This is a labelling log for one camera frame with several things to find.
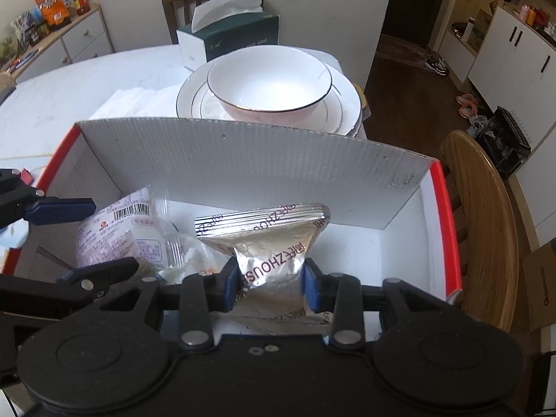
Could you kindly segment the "silver foil snack packet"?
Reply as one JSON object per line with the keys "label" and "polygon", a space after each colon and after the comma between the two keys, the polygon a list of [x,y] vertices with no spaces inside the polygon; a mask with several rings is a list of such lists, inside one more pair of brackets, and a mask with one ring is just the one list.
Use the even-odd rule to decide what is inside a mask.
{"label": "silver foil snack packet", "polygon": [[240,292],[232,315],[271,330],[286,324],[322,325],[303,296],[303,264],[326,229],[330,209],[293,203],[195,219],[195,234],[216,251],[236,257]]}

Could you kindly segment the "clear barcode plastic bag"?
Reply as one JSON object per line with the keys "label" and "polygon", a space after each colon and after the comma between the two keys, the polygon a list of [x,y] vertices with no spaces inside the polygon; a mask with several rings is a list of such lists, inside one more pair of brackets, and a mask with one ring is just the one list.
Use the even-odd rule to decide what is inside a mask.
{"label": "clear barcode plastic bag", "polygon": [[139,275],[178,267],[179,231],[167,220],[167,194],[145,186],[80,222],[75,257],[79,267],[132,257]]}

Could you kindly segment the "pink binder clip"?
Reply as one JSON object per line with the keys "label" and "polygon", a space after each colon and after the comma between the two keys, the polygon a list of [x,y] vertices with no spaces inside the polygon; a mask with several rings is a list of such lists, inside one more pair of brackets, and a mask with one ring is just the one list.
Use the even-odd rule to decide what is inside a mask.
{"label": "pink binder clip", "polygon": [[27,169],[21,169],[20,171],[20,179],[22,180],[23,183],[25,183],[27,186],[32,186],[34,183],[34,178],[31,174],[30,171],[28,171]]}

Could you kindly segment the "white paper napkin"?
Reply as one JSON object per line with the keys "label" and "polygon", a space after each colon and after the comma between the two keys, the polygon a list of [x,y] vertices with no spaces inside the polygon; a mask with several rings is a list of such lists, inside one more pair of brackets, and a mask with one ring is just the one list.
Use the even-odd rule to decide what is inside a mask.
{"label": "white paper napkin", "polygon": [[176,118],[176,99],[179,89],[179,85],[164,89],[119,89],[90,116],[90,120]]}

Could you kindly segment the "white wooden sideboard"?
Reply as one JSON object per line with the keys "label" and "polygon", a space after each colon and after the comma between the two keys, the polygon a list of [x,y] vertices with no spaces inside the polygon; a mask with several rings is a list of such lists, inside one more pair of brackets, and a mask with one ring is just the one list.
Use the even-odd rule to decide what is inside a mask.
{"label": "white wooden sideboard", "polygon": [[49,34],[36,46],[25,51],[34,52],[14,72],[1,72],[1,85],[23,83],[44,73],[64,68],[77,62],[113,54],[104,15],[97,3],[90,4],[90,11],[75,16],[70,25]]}

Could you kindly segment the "orange snack bag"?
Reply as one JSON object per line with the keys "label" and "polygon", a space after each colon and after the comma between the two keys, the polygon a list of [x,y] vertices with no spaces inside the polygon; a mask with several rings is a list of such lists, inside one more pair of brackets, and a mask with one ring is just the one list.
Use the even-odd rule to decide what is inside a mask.
{"label": "orange snack bag", "polygon": [[70,25],[71,16],[63,0],[34,0],[51,31]]}

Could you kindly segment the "red lid jar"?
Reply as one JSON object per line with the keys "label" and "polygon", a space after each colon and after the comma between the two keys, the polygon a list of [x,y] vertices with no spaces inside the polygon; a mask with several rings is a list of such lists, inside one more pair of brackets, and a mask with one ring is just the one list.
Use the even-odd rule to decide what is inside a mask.
{"label": "red lid jar", "polygon": [[84,15],[90,11],[89,0],[73,0],[74,9],[78,16]]}

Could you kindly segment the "white green tissue box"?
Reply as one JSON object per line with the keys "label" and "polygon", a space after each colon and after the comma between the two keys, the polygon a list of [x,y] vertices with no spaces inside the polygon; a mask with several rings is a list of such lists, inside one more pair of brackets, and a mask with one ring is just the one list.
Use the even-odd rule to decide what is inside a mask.
{"label": "white green tissue box", "polygon": [[235,50],[279,43],[280,18],[264,0],[208,0],[176,30],[181,60],[191,71]]}

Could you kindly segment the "white wall cabinet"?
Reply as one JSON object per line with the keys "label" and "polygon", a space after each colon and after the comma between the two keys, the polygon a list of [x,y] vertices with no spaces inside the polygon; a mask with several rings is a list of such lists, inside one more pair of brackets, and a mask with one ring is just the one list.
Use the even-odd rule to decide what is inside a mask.
{"label": "white wall cabinet", "polygon": [[555,0],[449,0],[439,48],[467,56],[454,78],[490,110],[506,109],[531,147],[510,177],[527,231],[555,236]]}

